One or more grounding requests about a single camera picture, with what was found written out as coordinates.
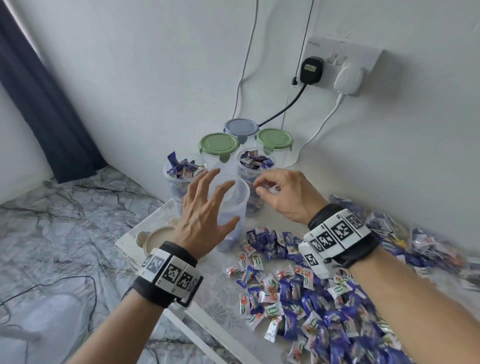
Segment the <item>plug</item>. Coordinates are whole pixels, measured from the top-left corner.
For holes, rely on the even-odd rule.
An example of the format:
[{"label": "plug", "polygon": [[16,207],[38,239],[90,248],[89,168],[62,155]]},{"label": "plug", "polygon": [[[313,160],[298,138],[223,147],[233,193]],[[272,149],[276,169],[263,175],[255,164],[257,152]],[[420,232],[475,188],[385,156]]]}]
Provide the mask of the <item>plug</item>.
[{"label": "plug", "polygon": [[354,96],[360,90],[364,77],[365,69],[363,67],[346,64],[336,77],[334,89],[343,95]]},{"label": "plug", "polygon": [[306,85],[316,84],[322,78],[324,60],[319,57],[309,57],[303,61],[300,69],[300,82]]}]

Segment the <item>white cable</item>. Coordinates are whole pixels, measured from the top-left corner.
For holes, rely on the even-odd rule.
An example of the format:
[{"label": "white cable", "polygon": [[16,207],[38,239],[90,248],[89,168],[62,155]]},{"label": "white cable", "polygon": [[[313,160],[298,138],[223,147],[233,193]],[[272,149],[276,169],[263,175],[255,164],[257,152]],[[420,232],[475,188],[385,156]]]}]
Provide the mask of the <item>white cable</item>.
[{"label": "white cable", "polygon": [[240,87],[241,87],[241,83],[243,81],[243,77],[245,76],[245,69],[247,68],[248,56],[250,54],[250,48],[252,47],[253,34],[255,33],[255,27],[257,26],[258,2],[259,2],[259,0],[256,0],[256,2],[255,2],[255,17],[253,19],[252,31],[250,32],[250,40],[248,41],[247,54],[245,55],[245,62],[243,63],[243,70],[241,72],[240,81],[237,85],[237,96],[235,97],[235,108],[233,109],[232,119],[235,118],[235,114],[237,113],[237,107],[238,107],[238,104],[239,104],[239,96],[240,96]]},{"label": "white cable", "polygon": [[332,115],[335,114],[335,111],[337,111],[338,107],[339,107],[340,104],[343,102],[343,99],[344,99],[344,98],[345,98],[345,95],[344,95],[344,94],[338,94],[338,98],[336,99],[336,105],[335,105],[335,107],[333,108],[332,112],[327,115],[327,117],[324,119],[324,121],[322,121],[322,123],[320,124],[320,127],[319,127],[318,130],[315,132],[315,134],[314,134],[309,140],[307,140],[307,142],[300,148],[299,153],[298,153],[298,155],[297,155],[297,158],[295,159],[295,162],[293,162],[293,163],[290,164],[289,166],[285,166],[284,168],[292,167],[295,163],[297,163],[297,161],[299,160],[301,151],[307,146],[308,143],[310,143],[313,139],[316,138],[316,136],[320,133],[320,131],[322,130],[322,128],[324,127],[324,125],[325,125],[325,123],[328,121],[328,119],[330,119],[330,118],[332,117]]}]

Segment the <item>wall socket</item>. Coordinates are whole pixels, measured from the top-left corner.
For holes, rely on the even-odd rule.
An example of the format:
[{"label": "wall socket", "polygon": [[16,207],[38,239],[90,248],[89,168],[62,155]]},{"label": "wall socket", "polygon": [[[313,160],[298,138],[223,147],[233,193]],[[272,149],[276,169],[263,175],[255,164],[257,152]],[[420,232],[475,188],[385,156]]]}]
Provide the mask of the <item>wall socket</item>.
[{"label": "wall socket", "polygon": [[303,60],[308,57],[320,57],[324,60],[324,72],[320,82],[314,86],[331,89],[342,66],[352,64],[362,67],[366,77],[375,67],[383,49],[361,46],[344,40],[324,37],[311,37],[307,40]]}]

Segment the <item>curtain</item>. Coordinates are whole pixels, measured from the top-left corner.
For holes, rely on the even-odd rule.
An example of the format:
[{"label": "curtain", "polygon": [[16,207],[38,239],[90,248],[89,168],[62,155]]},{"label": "curtain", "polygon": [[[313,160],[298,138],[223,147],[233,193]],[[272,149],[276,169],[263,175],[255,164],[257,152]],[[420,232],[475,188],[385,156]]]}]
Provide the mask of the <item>curtain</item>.
[{"label": "curtain", "polygon": [[72,104],[0,1],[0,82],[32,129],[58,183],[107,165]]}]

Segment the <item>blue lid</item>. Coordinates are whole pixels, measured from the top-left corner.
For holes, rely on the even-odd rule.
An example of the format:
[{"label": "blue lid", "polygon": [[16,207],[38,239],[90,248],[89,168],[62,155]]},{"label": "blue lid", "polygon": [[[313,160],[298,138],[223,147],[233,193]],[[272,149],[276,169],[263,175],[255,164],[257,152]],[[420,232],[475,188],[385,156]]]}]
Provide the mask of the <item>blue lid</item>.
[{"label": "blue lid", "polygon": [[224,133],[236,136],[240,144],[245,144],[249,136],[258,133],[258,124],[248,119],[232,119],[225,123]]}]

